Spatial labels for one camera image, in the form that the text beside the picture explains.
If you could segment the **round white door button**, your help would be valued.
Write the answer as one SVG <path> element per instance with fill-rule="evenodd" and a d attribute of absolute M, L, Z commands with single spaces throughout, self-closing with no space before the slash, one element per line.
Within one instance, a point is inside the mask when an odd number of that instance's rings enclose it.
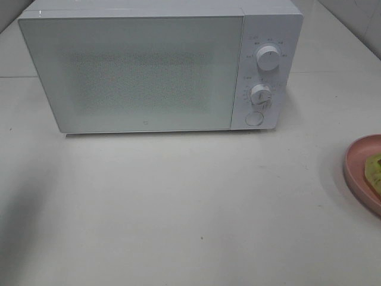
<path fill-rule="evenodd" d="M 248 126 L 260 126 L 263 123 L 264 115 L 259 111 L 253 111 L 245 117 Z"/>

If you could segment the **white timer knob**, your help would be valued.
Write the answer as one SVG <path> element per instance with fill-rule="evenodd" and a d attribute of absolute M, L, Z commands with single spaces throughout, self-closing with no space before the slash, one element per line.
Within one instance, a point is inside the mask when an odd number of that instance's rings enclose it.
<path fill-rule="evenodd" d="M 268 85 L 255 85 L 249 92 L 252 105 L 262 105 L 271 101 L 272 91 Z"/>

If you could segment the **white microwave door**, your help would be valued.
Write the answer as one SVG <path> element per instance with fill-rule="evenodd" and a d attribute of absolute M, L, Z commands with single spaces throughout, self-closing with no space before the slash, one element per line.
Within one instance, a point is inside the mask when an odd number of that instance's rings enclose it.
<path fill-rule="evenodd" d="M 242 17 L 19 25 L 62 133 L 230 128 Z"/>

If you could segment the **pink round plate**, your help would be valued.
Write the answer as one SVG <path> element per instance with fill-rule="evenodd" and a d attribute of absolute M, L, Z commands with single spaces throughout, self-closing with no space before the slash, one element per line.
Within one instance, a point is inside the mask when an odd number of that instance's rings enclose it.
<path fill-rule="evenodd" d="M 367 157 L 380 153 L 380 135 L 368 135 L 354 141 L 347 149 L 343 174 L 346 184 L 355 197 L 370 211 L 380 216 L 380 197 L 369 187 L 364 177 Z"/>

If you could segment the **toast sandwich with lettuce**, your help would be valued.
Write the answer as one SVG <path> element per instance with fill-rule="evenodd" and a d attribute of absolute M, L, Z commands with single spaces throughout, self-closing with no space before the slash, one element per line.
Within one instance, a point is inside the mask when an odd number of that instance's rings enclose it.
<path fill-rule="evenodd" d="M 366 158 L 364 163 L 364 177 L 367 184 L 373 192 L 380 197 L 380 181 L 381 181 L 381 168 L 380 168 L 381 155 L 373 154 Z"/>

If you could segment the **upper white power knob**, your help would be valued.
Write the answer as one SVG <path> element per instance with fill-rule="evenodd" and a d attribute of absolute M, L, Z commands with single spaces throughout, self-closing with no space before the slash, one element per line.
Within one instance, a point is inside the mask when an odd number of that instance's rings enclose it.
<path fill-rule="evenodd" d="M 280 50 L 273 44 L 263 45 L 256 53 L 257 66 L 269 72 L 276 69 L 280 62 Z"/>

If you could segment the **white microwave oven body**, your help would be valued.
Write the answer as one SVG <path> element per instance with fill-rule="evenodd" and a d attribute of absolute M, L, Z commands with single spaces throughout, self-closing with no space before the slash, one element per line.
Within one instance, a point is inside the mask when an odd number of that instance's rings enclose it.
<path fill-rule="evenodd" d="M 291 1 L 35 1 L 21 13 L 18 25 L 22 19 L 185 17 L 242 17 L 232 120 L 230 128 L 225 130 L 274 128 L 304 19 Z M 259 48 L 267 44 L 280 50 L 279 66 L 272 71 L 261 70 L 255 57 Z M 258 84 L 268 85 L 272 98 L 265 104 L 252 105 L 249 92 Z M 245 122 L 245 117 L 253 111 L 264 115 L 260 126 L 248 126 Z"/>

